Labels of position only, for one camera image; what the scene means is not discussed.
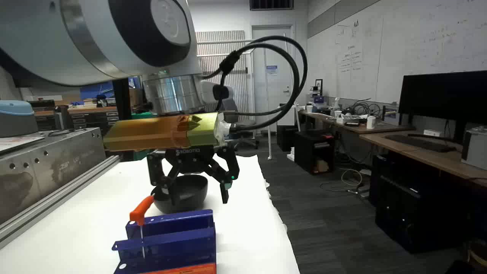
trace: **black box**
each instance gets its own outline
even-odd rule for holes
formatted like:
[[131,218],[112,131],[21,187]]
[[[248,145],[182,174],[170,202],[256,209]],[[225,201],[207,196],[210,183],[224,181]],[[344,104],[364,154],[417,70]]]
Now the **black box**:
[[434,167],[376,157],[376,224],[409,253],[456,247],[467,224],[466,193]]
[[277,146],[281,151],[291,151],[294,146],[294,134],[297,132],[297,126],[277,126]]
[[309,174],[319,174],[318,161],[322,160],[333,171],[335,137],[327,131],[303,131],[295,134],[295,163]]

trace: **white wall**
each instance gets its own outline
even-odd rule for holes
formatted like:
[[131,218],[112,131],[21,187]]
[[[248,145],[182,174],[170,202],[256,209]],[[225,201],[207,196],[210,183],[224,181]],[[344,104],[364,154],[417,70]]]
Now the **white wall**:
[[332,96],[397,102],[403,75],[487,69],[487,2],[382,0],[307,40]]
[[17,88],[10,73],[0,67],[0,100],[79,100],[79,88],[56,87],[56,88]]
[[[217,32],[217,30],[243,30],[245,38],[252,38],[252,26],[292,26],[292,38],[295,38],[304,49],[307,43],[307,5],[306,0],[294,2],[295,8],[291,11],[249,11],[248,2],[213,3],[210,0],[198,3],[190,2],[190,12],[196,32]],[[256,110],[252,61],[248,58],[248,88],[249,88],[249,110]]]
[[312,21],[329,8],[335,6],[339,0],[309,0],[307,2],[307,21]]

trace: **white table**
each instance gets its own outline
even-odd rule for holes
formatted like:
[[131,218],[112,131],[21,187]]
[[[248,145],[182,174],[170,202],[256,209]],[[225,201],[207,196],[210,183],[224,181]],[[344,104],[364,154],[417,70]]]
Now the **white table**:
[[[237,160],[240,177],[228,204],[208,180],[205,209],[214,210],[217,274],[298,272],[257,157]],[[0,272],[112,272],[119,256],[111,245],[126,239],[128,213],[151,189],[144,160],[117,164],[0,250]],[[146,216],[154,215],[160,212],[152,206]]]

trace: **blue plastic block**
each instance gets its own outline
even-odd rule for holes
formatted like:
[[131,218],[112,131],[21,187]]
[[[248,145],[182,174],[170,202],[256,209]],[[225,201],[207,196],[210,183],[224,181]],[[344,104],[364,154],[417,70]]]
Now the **blue plastic block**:
[[116,272],[146,272],[216,262],[214,227],[117,241]]
[[[141,230],[143,236],[147,237],[154,234],[198,230],[205,227],[214,227],[213,210],[196,210],[144,218],[144,225]],[[140,227],[135,222],[128,222],[125,230],[128,239],[140,239]]]

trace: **blue object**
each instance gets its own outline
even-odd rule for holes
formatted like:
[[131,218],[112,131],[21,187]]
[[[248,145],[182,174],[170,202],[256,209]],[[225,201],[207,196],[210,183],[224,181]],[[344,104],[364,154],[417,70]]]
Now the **blue object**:
[[[196,210],[190,212],[190,215],[187,212],[172,213],[144,218],[143,236],[155,236],[207,227],[214,227],[213,210]],[[140,239],[140,227],[135,222],[128,222],[125,225],[125,231],[128,239]]]
[[[138,78],[128,78],[131,88],[141,90]],[[85,85],[79,90],[82,99],[96,99],[97,96],[114,97],[112,82],[102,82],[96,85]]]
[[33,116],[32,105],[24,100],[0,100],[0,114]]
[[0,137],[18,137],[38,131],[32,105],[24,100],[0,100]]
[[128,241],[112,245],[120,257],[116,272],[149,272],[216,262],[211,210],[144,218],[143,239],[137,224],[129,222],[125,230]]
[[313,104],[324,104],[324,97],[322,96],[313,96]]

